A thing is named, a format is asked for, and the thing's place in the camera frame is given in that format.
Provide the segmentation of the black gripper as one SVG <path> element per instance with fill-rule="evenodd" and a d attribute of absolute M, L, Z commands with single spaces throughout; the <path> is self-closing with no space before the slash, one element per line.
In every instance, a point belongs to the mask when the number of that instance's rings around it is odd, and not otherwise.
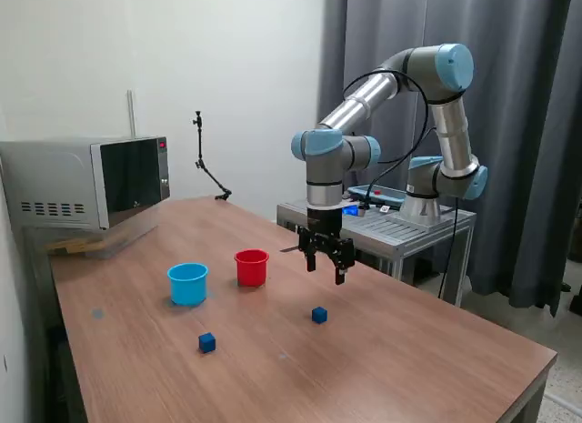
<path fill-rule="evenodd" d="M 342 208 L 307 209 L 307 228 L 299 227 L 298 249 L 306 259 L 306 271 L 316 270 L 316 252 L 320 244 L 319 235 L 330 237 L 326 241 L 326 254 L 335 266 L 337 286 L 346 282 L 346 273 L 355 264 L 355 247 L 352 238 L 340 238 L 342 230 Z"/>

